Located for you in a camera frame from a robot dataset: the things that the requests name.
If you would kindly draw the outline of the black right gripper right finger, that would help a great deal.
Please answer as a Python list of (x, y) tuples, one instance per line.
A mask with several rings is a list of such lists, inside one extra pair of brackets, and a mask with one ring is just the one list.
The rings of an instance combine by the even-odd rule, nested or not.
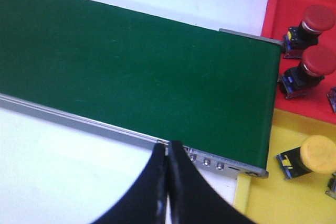
[(179, 141), (168, 145), (172, 223), (253, 223), (204, 179)]

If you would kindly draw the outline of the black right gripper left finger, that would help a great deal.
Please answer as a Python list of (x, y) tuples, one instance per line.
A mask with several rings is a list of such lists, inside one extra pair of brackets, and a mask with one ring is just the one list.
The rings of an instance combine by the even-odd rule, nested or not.
[(165, 146), (157, 143), (133, 185), (94, 223), (165, 223), (166, 171)]

